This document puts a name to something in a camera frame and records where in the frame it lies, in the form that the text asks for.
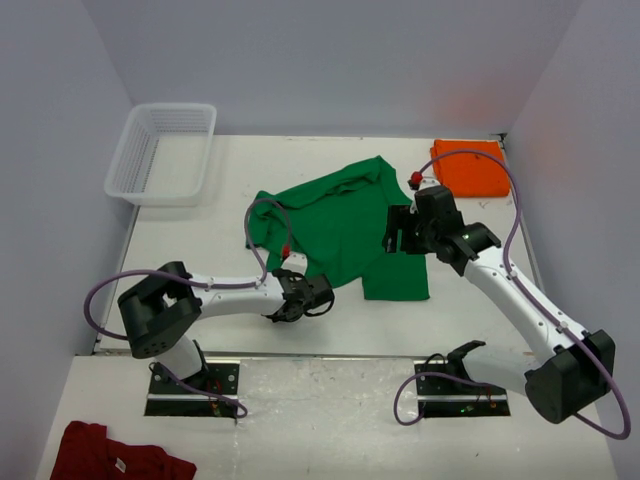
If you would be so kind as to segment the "green t-shirt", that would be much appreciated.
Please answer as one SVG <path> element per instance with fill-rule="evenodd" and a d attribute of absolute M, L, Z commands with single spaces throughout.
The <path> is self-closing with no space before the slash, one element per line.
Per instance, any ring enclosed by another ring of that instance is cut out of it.
<path fill-rule="evenodd" d="M 281 268 L 282 249 L 308 260 L 306 274 L 324 274 L 332 287 L 356 279 L 366 300 L 430 298 L 426 258 L 382 246 L 387 211 L 408 206 L 396 170 L 376 156 L 277 194 L 260 191 L 249 220 L 254 244 L 269 252 L 266 268 Z"/>

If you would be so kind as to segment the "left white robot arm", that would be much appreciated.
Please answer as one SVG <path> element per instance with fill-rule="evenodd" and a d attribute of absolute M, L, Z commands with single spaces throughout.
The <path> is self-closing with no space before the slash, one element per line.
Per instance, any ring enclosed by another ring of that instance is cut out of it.
<path fill-rule="evenodd" d="M 253 314 L 292 323 L 328 313 L 335 294 L 324 275 L 307 277 L 278 268 L 252 277 L 194 275 L 181 261 L 157 270 L 122 273 L 142 279 L 117 300 L 125 338 L 135 359 L 153 359 L 183 391 L 195 393 L 208 379 L 196 341 L 187 332 L 198 321 Z"/>

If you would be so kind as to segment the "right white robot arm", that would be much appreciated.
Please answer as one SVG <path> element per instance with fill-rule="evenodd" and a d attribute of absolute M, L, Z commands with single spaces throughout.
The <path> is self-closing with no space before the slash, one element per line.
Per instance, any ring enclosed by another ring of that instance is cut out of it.
<path fill-rule="evenodd" d="M 410 205 L 388 209 L 386 252 L 433 254 L 479 289 L 516 328 L 532 352 L 518 360 L 470 341 L 427 375 L 446 378 L 456 392 L 495 385 L 525 395 L 545 420 L 559 424 L 611 389 L 615 343 L 560 312 L 504 252 L 484 224 L 467 224 L 444 186 L 419 190 Z"/>

